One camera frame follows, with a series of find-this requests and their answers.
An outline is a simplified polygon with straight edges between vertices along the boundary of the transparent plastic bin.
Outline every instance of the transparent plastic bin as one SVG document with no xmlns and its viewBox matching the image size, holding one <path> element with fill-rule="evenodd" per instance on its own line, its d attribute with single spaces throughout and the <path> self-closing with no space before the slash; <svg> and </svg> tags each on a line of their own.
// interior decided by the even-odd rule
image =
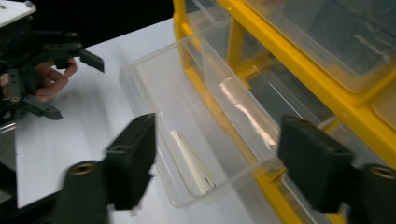
<svg viewBox="0 0 396 224">
<path fill-rule="evenodd" d="M 246 2 L 351 91 L 367 90 L 394 67 L 394 1 Z"/>
<path fill-rule="evenodd" d="M 196 34 L 230 18 L 227 11 L 214 0 L 186 0 L 185 4 L 189 24 Z"/>
<path fill-rule="evenodd" d="M 262 174 L 263 164 L 247 162 L 191 85 L 179 54 L 180 48 L 190 47 L 191 38 L 178 41 L 120 71 L 120 84 L 134 114 L 157 114 L 156 166 L 175 207 L 201 199 L 211 203 L 254 180 Z M 192 154 L 188 159 L 186 151 Z"/>
<path fill-rule="evenodd" d="M 134 114 L 158 116 L 156 165 L 176 207 L 212 203 L 279 166 L 279 127 L 263 107 L 265 98 L 259 102 L 225 62 L 229 29 L 230 22 L 225 21 L 120 71 L 120 84 Z M 197 38 L 201 50 L 193 44 Z M 242 59 L 268 53 L 265 49 L 258 52 L 254 44 L 240 50 L 244 51 Z M 205 88 L 198 90 L 191 74 Z M 302 114 L 304 108 L 295 106 L 293 111 Z"/>
<path fill-rule="evenodd" d="M 306 86 L 279 62 L 249 81 L 250 91 L 280 126 L 282 115 L 304 118 L 319 125 L 333 116 Z"/>
</svg>

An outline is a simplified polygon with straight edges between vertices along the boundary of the yellow drawer cabinet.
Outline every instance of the yellow drawer cabinet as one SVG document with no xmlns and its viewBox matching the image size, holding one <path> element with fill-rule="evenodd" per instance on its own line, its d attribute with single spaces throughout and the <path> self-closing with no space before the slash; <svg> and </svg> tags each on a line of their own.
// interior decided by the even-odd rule
<svg viewBox="0 0 396 224">
<path fill-rule="evenodd" d="M 269 91 L 276 91 L 274 102 L 284 101 L 285 95 L 294 97 L 285 100 L 290 111 L 314 122 L 342 144 L 369 151 L 370 156 L 362 162 L 396 168 L 396 19 L 391 14 L 396 7 L 391 1 L 388 5 L 366 2 L 174 0 L 176 38 L 191 38 L 192 48 L 178 49 L 186 75 L 252 165 L 260 155 L 252 149 L 248 134 L 241 132 L 245 129 L 238 130 L 243 123 L 227 106 L 245 108 L 249 111 L 245 115 L 252 116 L 250 123 L 258 120 L 267 122 L 266 127 L 275 127 L 267 130 L 267 136 L 261 135 L 271 151 L 276 146 L 271 140 L 275 141 L 279 132 L 278 119 L 274 118 L 278 111 L 271 106 L 271 99 L 269 103 L 265 99 L 269 105 L 263 113 L 273 119 L 262 119 L 261 112 L 255 112 L 256 102 L 249 103 L 245 95 L 252 94 L 260 101 L 262 95 L 265 98 Z M 226 46 L 216 49 L 213 46 L 220 45 L 221 35 L 211 44 L 205 31 L 224 23 Z M 204 58 L 203 76 L 191 64 L 191 51 Z M 250 93 L 241 91 L 233 77 L 224 75 L 230 71 Z M 220 74 L 221 81 L 212 73 Z M 257 85 L 262 86 L 261 91 L 256 91 Z M 252 172 L 256 172 L 264 195 L 283 222 L 315 223 L 321 218 L 346 222 L 341 213 L 322 217 L 306 211 L 298 195 L 290 193 L 283 176 L 286 169 L 274 158 L 265 164 Z"/>
</svg>

